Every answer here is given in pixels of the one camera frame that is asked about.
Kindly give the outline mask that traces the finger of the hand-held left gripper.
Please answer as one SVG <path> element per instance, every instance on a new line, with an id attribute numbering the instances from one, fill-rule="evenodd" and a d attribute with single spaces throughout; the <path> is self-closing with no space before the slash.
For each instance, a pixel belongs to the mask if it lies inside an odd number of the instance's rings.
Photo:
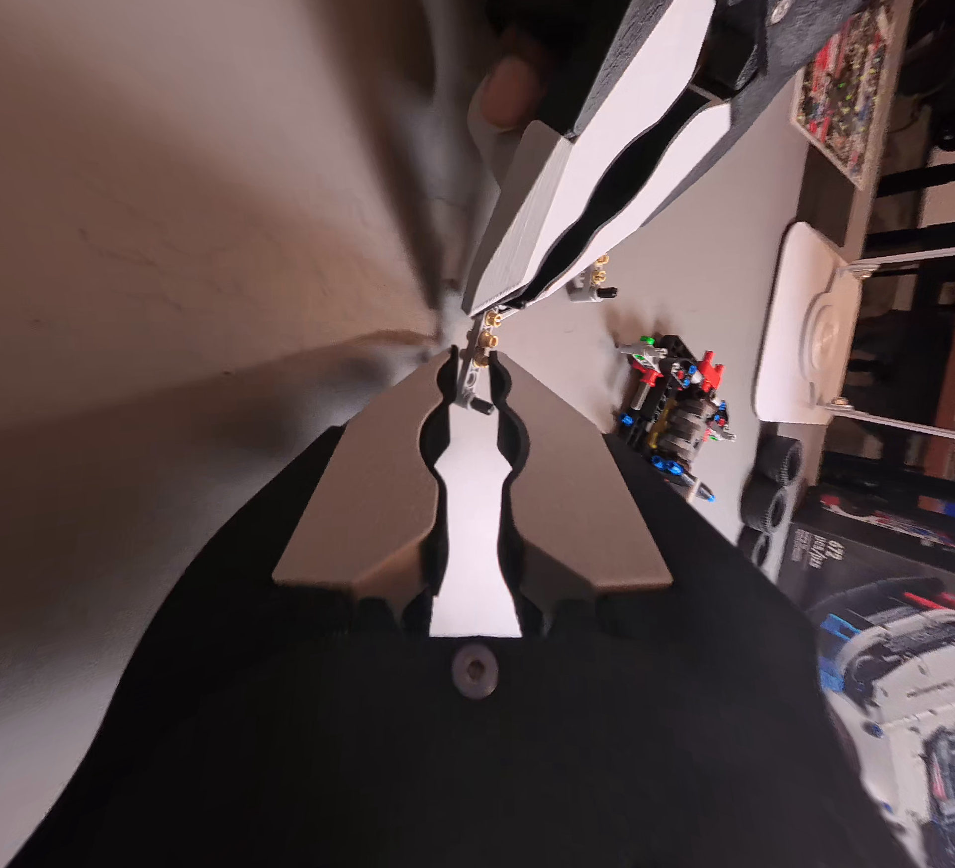
<path id="1" fill-rule="evenodd" d="M 522 303 L 547 296 L 643 226 L 729 133 L 731 124 L 729 101 L 674 102 L 599 177 L 579 216 L 522 290 Z"/>
<path id="2" fill-rule="evenodd" d="M 473 102 L 469 129 L 499 194 L 463 287 L 465 314 L 529 306 L 522 290 L 613 159 L 674 102 L 715 101 L 691 83 L 714 9 L 715 0 L 670 0 L 575 137 L 539 119 L 520 134 L 500 132 L 478 119 Z"/>

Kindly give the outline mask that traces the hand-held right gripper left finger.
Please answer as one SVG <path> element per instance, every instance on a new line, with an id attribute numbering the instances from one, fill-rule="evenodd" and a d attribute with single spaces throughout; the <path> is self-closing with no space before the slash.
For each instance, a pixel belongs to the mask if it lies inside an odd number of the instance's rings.
<path id="1" fill-rule="evenodd" d="M 429 633 L 448 564 L 447 486 L 459 349 L 381 392 L 345 426 L 272 573 L 276 585 L 377 600 Z"/>

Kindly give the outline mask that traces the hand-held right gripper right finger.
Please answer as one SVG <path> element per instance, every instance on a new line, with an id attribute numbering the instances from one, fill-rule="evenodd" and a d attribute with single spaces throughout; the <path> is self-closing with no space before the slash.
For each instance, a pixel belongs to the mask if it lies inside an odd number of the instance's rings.
<path id="1" fill-rule="evenodd" d="M 519 633 L 547 632 L 565 603 L 671 587 L 603 433 L 507 355 L 489 361 L 496 447 L 508 465 L 497 561 Z"/>

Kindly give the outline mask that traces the lego car chassis assembly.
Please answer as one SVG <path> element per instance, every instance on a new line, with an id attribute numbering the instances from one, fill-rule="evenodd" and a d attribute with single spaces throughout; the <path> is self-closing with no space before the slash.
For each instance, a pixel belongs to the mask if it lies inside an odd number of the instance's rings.
<path id="1" fill-rule="evenodd" d="M 705 444 L 736 438 L 720 393 L 725 365 L 710 349 L 694 355 L 677 335 L 644 335 L 616 350 L 636 378 L 616 416 L 617 436 L 686 502 L 715 502 L 693 465 Z"/>

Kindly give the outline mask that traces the grey lego beam frame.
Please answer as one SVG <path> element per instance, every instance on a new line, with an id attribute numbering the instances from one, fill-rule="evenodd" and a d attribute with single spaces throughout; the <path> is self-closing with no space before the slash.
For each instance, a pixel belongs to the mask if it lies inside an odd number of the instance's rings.
<path id="1" fill-rule="evenodd" d="M 455 403 L 460 408 L 471 409 L 485 416 L 493 414 L 495 406 L 479 396 L 478 383 L 489 367 L 491 352 L 498 344 L 497 331 L 501 321 L 502 313 L 496 305 L 475 316 L 467 331 L 465 346 L 460 350 Z"/>
<path id="2" fill-rule="evenodd" d="M 567 284 L 570 301 L 602 302 L 617 298 L 618 289 L 606 283 L 606 266 L 609 260 L 609 254 L 603 254 Z"/>

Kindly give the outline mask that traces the lego car set box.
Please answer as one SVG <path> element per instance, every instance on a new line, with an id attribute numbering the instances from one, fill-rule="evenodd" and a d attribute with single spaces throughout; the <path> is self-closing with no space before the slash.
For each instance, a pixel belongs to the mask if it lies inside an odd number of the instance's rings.
<path id="1" fill-rule="evenodd" d="M 953 517 L 812 487 L 776 581 L 850 766 L 918 866 L 954 865 Z"/>

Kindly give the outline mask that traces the person's left hand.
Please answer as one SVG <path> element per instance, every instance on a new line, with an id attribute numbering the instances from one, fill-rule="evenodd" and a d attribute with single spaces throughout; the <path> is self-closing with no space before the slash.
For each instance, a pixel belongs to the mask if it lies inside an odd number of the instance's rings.
<path id="1" fill-rule="evenodd" d="M 511 52 L 495 63 L 477 100 L 480 118 L 504 133 L 522 131 L 546 94 L 549 66 L 536 54 Z"/>

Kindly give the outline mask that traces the printed sticker sheet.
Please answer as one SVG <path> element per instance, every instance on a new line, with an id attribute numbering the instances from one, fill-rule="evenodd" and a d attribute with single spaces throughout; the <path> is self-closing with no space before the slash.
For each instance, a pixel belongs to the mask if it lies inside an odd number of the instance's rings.
<path id="1" fill-rule="evenodd" d="M 893 0 L 867 0 L 800 72 L 791 122 L 857 189 L 880 102 L 894 26 Z"/>

